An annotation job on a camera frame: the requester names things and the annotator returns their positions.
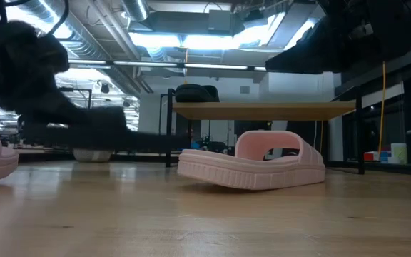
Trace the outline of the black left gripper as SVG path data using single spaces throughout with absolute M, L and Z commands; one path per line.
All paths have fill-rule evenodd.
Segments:
M 70 103 L 55 80 L 68 69 L 67 50 L 54 36 L 38 36 L 23 21 L 0 25 L 0 107 L 18 114 L 53 114 L 69 126 L 126 130 L 120 106 L 87 109 Z

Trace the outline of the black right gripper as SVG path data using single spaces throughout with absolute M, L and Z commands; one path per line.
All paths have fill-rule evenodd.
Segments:
M 361 61 L 401 55 L 392 41 L 405 30 L 405 0 L 317 0 L 325 16 L 315 33 L 265 62 L 267 71 L 293 74 L 343 72 Z

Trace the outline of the pale green spiky potted plant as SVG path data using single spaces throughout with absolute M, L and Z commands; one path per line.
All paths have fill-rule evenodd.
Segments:
M 79 162 L 103 163 L 109 162 L 113 152 L 90 149 L 74 149 L 73 156 Z

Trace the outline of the long ceiling light bar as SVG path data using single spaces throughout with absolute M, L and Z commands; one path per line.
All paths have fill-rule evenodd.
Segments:
M 257 71 L 266 72 L 264 66 L 241 66 L 229 64 L 195 64 L 195 63 L 176 63 L 176 62 L 153 62 L 153 61 L 112 61 L 112 60 L 86 60 L 69 59 L 70 64 L 95 65 L 95 66 L 139 66 L 139 67 L 158 67 L 158 68 L 179 68 L 179 69 L 219 69 L 230 71 Z

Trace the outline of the white and green box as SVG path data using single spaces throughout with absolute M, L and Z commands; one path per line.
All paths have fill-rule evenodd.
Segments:
M 391 162 L 395 164 L 407 164 L 407 144 L 392 143 L 391 144 Z

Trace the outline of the wooden shelf with black frame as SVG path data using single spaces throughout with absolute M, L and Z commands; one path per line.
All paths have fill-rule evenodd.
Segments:
M 327 121 L 339 115 L 355 112 L 357 132 L 357 169 L 360 175 L 365 173 L 363 125 L 362 125 L 362 96 L 357 92 L 355 101 L 339 102 L 301 102 L 301 103 L 174 103 L 174 90 L 166 94 L 166 133 L 171 134 L 172 113 L 175 111 L 192 120 L 241 120 L 241 121 Z

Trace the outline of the silver ventilation duct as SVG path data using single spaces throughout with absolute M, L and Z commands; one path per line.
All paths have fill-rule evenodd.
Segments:
M 121 0 L 121 4 L 130 20 L 140 22 L 148 18 L 149 7 L 146 0 Z

